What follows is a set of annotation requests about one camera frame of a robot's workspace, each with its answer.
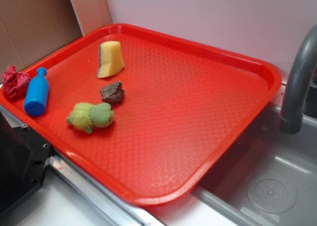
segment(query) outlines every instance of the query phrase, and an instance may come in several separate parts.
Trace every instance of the yellow sponge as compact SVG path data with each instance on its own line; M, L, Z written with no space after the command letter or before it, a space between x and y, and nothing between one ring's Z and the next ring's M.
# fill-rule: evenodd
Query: yellow sponge
M121 45L118 41L107 41L99 46L98 78L114 76L124 67Z

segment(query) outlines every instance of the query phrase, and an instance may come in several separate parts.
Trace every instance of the sink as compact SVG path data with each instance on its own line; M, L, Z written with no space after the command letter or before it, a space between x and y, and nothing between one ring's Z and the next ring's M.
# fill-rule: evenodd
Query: sink
M316 225L317 121L284 134L279 111L269 104L194 190L238 225Z

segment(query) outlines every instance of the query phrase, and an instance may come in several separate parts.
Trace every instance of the crumpled cloth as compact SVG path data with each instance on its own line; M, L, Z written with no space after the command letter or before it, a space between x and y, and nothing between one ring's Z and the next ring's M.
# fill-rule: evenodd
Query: crumpled cloth
M8 98L24 95L31 81L29 74L16 72L15 66L8 66L7 71L2 74L2 84Z

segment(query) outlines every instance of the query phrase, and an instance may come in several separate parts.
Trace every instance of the drain cover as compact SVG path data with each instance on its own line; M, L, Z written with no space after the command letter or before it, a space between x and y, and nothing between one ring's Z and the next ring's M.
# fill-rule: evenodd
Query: drain cover
M247 194L255 207L267 213L283 213L296 202L293 184L273 173L252 178L247 186Z

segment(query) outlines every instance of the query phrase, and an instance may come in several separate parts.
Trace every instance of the faucet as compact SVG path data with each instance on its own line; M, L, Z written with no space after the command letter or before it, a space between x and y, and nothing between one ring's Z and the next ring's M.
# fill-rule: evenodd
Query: faucet
M317 118L317 25L304 38L294 60L279 114L278 127L288 134L301 129L303 113Z

